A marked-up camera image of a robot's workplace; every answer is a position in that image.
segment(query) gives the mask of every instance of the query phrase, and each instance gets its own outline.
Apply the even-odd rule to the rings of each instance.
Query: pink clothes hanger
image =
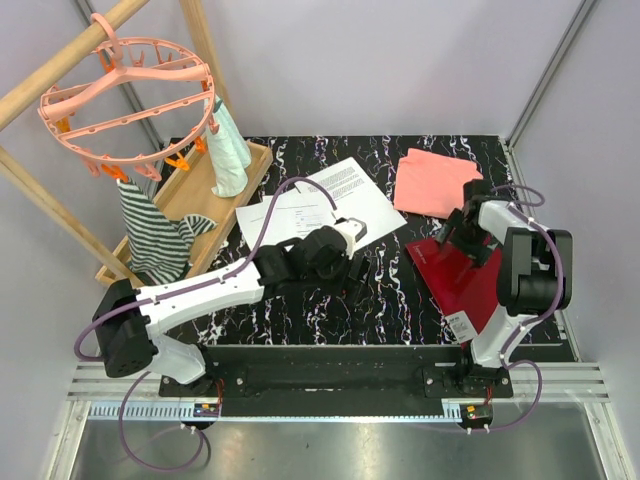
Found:
[[[100,44],[100,46],[98,46],[94,51],[94,54],[97,55],[102,55],[103,52],[108,55],[110,63],[107,64],[104,62],[103,66],[105,66],[105,70],[109,71],[93,83],[77,85],[66,89],[58,89],[55,86],[50,88],[40,99],[40,108],[38,109],[38,113],[56,140],[81,157],[91,175],[97,176],[100,174],[98,164],[116,165],[120,167],[132,165],[135,166],[135,170],[138,173],[158,181],[160,180],[160,174],[153,166],[155,161],[164,159],[176,152],[179,152],[196,138],[200,137],[205,128],[209,127],[212,131],[216,130],[217,124],[213,118],[215,88],[209,67],[197,55],[180,45],[147,37],[127,37],[118,39],[113,28],[111,28],[102,15],[93,14],[91,19],[92,21],[100,24],[109,37],[109,40]],[[132,46],[144,45],[153,46],[156,51],[158,64],[144,67],[144,51],[141,52],[139,57],[134,57]],[[123,63],[123,47],[126,47],[127,49],[128,57],[132,66],[127,66]],[[159,47],[164,47],[172,51],[172,53],[169,53],[167,56],[166,60],[162,58]],[[174,53],[178,58],[172,60]],[[77,128],[75,130],[70,128],[60,128],[60,125],[68,124],[68,116],[73,115],[76,111],[85,107],[91,102],[91,100],[100,94],[122,83],[135,82],[138,80],[202,82],[203,88],[205,86],[207,88],[201,93],[191,95],[165,105],[149,108],[142,112],[132,113],[120,118],[108,120],[106,122]],[[139,154],[130,158],[114,158],[109,155],[94,154],[88,149],[84,149],[71,143],[71,140],[75,140],[80,137],[93,135],[115,127],[126,126],[136,120],[161,115],[171,110],[187,107],[194,102],[204,100],[208,100],[208,105],[207,108],[204,109],[204,116],[200,122],[191,129],[189,135],[184,139],[180,142],[169,145],[166,149],[160,152],[150,155]],[[105,168],[102,168],[102,170],[105,172],[116,171],[114,169]]]

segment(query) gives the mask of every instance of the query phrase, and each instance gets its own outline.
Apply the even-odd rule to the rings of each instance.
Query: wooden pole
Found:
[[[227,85],[224,82],[222,68],[218,61],[213,37],[207,23],[207,17],[204,13],[204,7],[200,0],[180,0],[182,13],[187,21],[187,27],[191,34],[191,40],[198,55],[205,63],[209,65],[213,81],[215,82],[216,94],[222,98],[229,113],[233,117],[233,108],[231,107],[231,99],[227,92]]]
[[[148,1],[120,0],[105,14],[105,18],[115,30]],[[94,23],[23,80],[20,85],[7,93],[0,100],[0,131],[105,40],[107,40],[107,34],[100,25]]]
[[[18,161],[0,146],[0,172],[2,172],[29,200],[69,232],[118,278],[128,278],[135,287],[143,286],[127,266],[107,249],[64,205],[53,197]]]

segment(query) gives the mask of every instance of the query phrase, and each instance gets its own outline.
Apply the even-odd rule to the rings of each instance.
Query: pink towel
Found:
[[[465,183],[482,178],[476,164],[410,148],[400,159],[393,207],[404,212],[444,218],[462,208]]]

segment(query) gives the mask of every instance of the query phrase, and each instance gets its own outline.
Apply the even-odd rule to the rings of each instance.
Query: white paper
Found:
[[[456,341],[458,343],[468,342],[478,336],[478,332],[476,332],[473,323],[471,323],[469,316],[464,310],[447,315],[444,319],[449,324],[449,327],[456,336]]]
[[[262,203],[236,208],[238,225],[249,248],[253,248],[258,240],[271,199],[265,197]],[[322,193],[300,194],[292,190],[278,198],[262,245],[304,238],[312,230],[334,222],[331,205]]]
[[[356,249],[407,223],[353,158],[342,160],[307,178],[329,191],[343,217],[356,218],[367,224],[367,234],[357,243]],[[301,193],[318,192],[305,182],[296,182],[296,188]]]

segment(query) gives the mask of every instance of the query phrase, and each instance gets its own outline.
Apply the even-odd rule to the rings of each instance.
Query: black marble surface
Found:
[[[502,146],[489,136],[376,136],[252,138],[268,145],[274,161],[251,203],[273,194],[283,180],[307,176],[354,157],[393,199],[396,168],[409,148],[464,158],[494,185],[511,182]],[[371,259],[368,294],[349,310],[340,298],[311,290],[303,298],[278,297],[254,305],[228,308],[180,326],[173,335],[205,345],[224,344],[439,344],[451,334],[404,246],[435,234],[441,221],[403,213],[407,224],[360,251]],[[211,266],[217,269],[247,255],[236,225]],[[558,343],[555,322],[544,322],[525,343]]]

